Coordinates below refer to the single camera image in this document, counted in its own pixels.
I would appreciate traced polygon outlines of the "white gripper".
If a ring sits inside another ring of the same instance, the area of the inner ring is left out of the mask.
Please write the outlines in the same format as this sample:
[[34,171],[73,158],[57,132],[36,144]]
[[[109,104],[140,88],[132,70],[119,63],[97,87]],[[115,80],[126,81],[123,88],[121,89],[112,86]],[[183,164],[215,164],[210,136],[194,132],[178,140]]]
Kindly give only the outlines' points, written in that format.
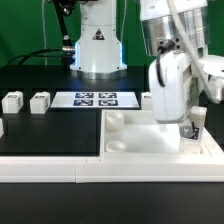
[[154,117],[159,123],[180,123],[197,104],[203,86],[187,53],[170,51],[149,67],[149,88]]

